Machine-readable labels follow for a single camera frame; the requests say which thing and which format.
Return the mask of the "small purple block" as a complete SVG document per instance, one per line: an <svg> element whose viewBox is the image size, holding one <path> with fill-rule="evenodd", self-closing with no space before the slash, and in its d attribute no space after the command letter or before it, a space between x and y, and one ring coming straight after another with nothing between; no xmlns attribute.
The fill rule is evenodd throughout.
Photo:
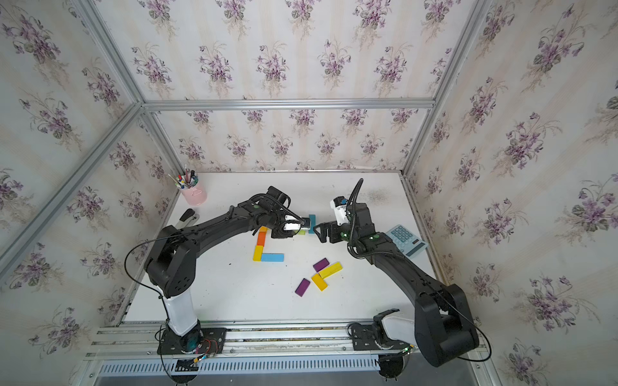
<svg viewBox="0 0 618 386"><path fill-rule="evenodd" d="M327 258L323 258L320 261L316 262L313 265L315 272L319 273L321 270L324 270L330 265L330 262Z"/></svg>

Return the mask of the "purple wooden block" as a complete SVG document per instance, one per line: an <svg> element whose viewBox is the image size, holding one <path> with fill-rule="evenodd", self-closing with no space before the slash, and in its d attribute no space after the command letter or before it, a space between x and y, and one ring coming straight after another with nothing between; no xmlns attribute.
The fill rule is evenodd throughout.
<svg viewBox="0 0 618 386"><path fill-rule="evenodd" d="M298 295L299 297L303 297L311 284L312 283L307 278L303 278L302 281L296 287L295 294Z"/></svg>

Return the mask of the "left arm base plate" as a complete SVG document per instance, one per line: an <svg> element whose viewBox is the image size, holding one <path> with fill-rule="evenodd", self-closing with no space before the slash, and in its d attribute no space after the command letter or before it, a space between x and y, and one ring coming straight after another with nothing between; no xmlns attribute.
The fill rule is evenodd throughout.
<svg viewBox="0 0 618 386"><path fill-rule="evenodd" d="M159 334L158 355L216 355L225 346L228 330L225 328L193 328L180 336L168 326Z"/></svg>

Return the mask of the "teal wooden block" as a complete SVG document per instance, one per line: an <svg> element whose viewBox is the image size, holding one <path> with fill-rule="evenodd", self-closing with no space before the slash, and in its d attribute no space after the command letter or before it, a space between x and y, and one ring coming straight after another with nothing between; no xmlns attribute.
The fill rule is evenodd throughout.
<svg viewBox="0 0 618 386"><path fill-rule="evenodd" d="M310 226L309 226L309 230L307 231L309 234L314 234L314 228L316 226L316 216L314 214L310 214L309 215L309 219L310 219Z"/></svg>

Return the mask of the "lemon yellow block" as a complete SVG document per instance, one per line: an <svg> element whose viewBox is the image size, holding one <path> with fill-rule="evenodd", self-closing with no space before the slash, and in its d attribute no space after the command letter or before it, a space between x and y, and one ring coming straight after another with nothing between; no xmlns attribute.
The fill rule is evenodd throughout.
<svg viewBox="0 0 618 386"><path fill-rule="evenodd" d="M336 262L320 270L319 275L321 278L326 279L333 274L340 272L341 270L343 270L343 266L341 265L341 263Z"/></svg>

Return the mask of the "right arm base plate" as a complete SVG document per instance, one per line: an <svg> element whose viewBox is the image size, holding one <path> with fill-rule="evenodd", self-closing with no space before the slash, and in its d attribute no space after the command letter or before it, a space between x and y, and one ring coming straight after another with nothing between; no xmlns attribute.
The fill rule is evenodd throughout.
<svg viewBox="0 0 618 386"><path fill-rule="evenodd" d="M346 331L355 352L415 350L414 345L389 338L383 329L373 324L350 323Z"/></svg>

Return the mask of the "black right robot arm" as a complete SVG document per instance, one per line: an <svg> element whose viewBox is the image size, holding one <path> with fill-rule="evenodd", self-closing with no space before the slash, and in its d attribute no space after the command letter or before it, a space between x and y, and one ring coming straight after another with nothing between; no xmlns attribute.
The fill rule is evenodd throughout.
<svg viewBox="0 0 618 386"><path fill-rule="evenodd" d="M484 333L473 322L460 287L446 286L415 265L390 236L376 230L366 204L339 196L331 207L336 219L314 228L320 241L344 242L352 257L385 273L414 308L412 319L399 317L397 309L374 316L370 335L379 348L402 349L410 344L430 365L439 367L479 347Z"/></svg>

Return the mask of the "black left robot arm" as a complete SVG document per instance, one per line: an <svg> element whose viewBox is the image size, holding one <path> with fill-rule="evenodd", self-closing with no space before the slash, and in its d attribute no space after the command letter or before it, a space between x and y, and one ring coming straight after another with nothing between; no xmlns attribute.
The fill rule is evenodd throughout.
<svg viewBox="0 0 618 386"><path fill-rule="evenodd" d="M196 262L210 249L243 233L268 228L274 239L291 238L311 224L290 209L291 199L270 186L265 193L232 206L211 220L178 229L163 228L150 244L143 270L150 280L146 288L161 297L167 315L167 329L180 338L198 330L191 297L196 279Z"/></svg>

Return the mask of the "light blue wooden block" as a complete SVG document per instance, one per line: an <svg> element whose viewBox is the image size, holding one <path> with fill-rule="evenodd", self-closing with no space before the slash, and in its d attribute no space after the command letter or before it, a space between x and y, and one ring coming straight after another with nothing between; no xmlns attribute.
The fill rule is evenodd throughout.
<svg viewBox="0 0 618 386"><path fill-rule="evenodd" d="M261 255L262 262L284 262L285 255L282 253L263 253Z"/></svg>

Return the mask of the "orange wooden block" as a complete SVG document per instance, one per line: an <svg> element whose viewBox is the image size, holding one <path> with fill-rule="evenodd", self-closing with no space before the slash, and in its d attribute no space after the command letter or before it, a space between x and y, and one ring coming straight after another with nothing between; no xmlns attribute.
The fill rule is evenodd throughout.
<svg viewBox="0 0 618 386"><path fill-rule="evenodd" d="M257 239L256 246L264 247L265 246L265 242L266 242L266 238L267 238L267 231L264 231L264 230L259 231L257 238L258 239Z"/></svg>

